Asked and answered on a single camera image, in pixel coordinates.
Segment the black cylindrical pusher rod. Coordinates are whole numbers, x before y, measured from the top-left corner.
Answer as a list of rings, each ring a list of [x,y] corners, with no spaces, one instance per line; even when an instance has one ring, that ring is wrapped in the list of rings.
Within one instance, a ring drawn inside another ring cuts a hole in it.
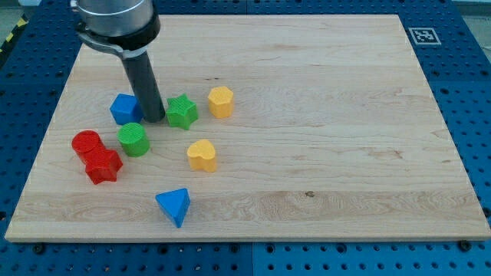
[[[125,58],[122,63],[143,118],[149,123],[160,122],[165,109],[147,52]]]

